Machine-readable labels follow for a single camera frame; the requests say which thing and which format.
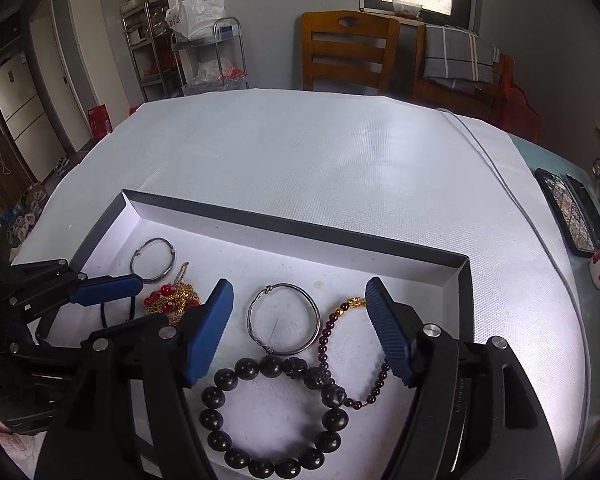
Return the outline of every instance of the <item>metal screw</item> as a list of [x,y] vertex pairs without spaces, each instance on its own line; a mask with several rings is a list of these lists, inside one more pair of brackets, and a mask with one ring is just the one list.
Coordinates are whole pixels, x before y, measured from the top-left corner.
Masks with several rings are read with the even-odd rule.
[[160,330],[158,330],[158,336],[160,336],[161,339],[171,339],[176,335],[177,332],[178,330],[174,326],[163,326]]
[[499,335],[495,335],[491,338],[491,344],[500,350],[504,350],[507,346],[509,346],[507,340]]
[[429,337],[438,337],[442,333],[440,327],[438,325],[434,325],[433,323],[423,326],[422,331]]
[[104,339],[103,337],[96,339],[96,341],[93,342],[93,349],[96,352],[102,352],[107,348],[107,346],[109,346],[109,340]]

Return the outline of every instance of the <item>black bead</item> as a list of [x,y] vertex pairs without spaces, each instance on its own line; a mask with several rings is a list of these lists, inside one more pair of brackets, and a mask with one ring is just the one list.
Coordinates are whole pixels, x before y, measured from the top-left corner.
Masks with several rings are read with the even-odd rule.
[[282,371],[292,379],[299,379],[306,372],[308,366],[304,359],[290,357],[282,361]]
[[280,478],[295,478],[300,474],[300,464],[293,458],[278,460],[275,469]]
[[207,386],[204,390],[202,390],[200,398],[206,407],[213,410],[222,408],[226,400],[224,392],[217,386]]
[[348,423],[349,415],[340,408],[332,408],[322,416],[322,425],[325,430],[342,431],[347,427]]
[[231,449],[232,444],[231,437],[224,431],[212,431],[206,438],[206,442],[209,444],[211,449],[214,451],[219,451],[220,453]]
[[347,398],[347,393],[342,386],[332,384],[331,386],[325,386],[320,392],[320,396],[322,397],[322,403],[327,408],[339,408]]
[[216,410],[202,410],[198,420],[202,424],[202,427],[209,431],[219,430],[224,424],[224,418]]
[[269,354],[260,359],[260,373],[273,379],[282,373],[282,359],[277,355]]
[[327,386],[327,381],[331,378],[331,372],[326,368],[314,366],[304,373],[304,386],[310,390],[321,390]]
[[221,390],[230,392],[238,385],[238,376],[231,368],[220,368],[214,375],[214,382]]
[[269,478],[273,475],[273,462],[266,458],[254,458],[249,462],[249,473],[256,478]]
[[250,357],[238,359],[235,362],[234,370],[235,374],[243,381],[253,381],[260,371],[256,359],[251,359]]
[[340,435],[335,431],[323,431],[315,437],[315,447],[323,453],[332,453],[340,447]]
[[249,465],[249,453],[232,447],[224,454],[224,462],[233,469],[243,469]]
[[324,464],[324,453],[315,449],[315,447],[308,447],[300,453],[298,462],[305,469],[318,469]]

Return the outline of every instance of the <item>plaid cloth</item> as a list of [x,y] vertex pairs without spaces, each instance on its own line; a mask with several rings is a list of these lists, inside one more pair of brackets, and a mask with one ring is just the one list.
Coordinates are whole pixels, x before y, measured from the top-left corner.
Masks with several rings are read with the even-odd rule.
[[493,64],[500,51],[463,28],[427,24],[423,77],[447,88],[473,94],[483,83],[497,83]]

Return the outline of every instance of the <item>black phone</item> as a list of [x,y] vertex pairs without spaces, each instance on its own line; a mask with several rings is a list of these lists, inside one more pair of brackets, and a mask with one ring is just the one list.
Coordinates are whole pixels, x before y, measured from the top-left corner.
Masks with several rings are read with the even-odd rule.
[[598,212],[596,205],[587,191],[587,188],[584,187],[584,184],[579,180],[576,180],[571,175],[567,175],[567,184],[571,186],[571,189],[580,205],[580,209],[582,214],[584,215],[584,219],[589,225],[589,232],[591,233],[591,238],[593,239],[593,244],[596,249],[600,248],[600,213]]
[[541,168],[534,171],[534,176],[554,212],[570,251],[583,258],[592,257],[596,247],[589,226],[565,181]]

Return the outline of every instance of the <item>black cord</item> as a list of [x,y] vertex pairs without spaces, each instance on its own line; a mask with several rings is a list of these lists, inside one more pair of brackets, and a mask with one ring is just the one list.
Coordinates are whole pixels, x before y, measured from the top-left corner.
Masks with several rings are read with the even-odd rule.
[[[131,321],[135,316],[136,316],[136,297],[132,296],[130,298],[129,319],[127,319],[127,321]],[[107,328],[107,317],[104,314],[104,303],[100,304],[100,320],[102,322],[102,327]]]

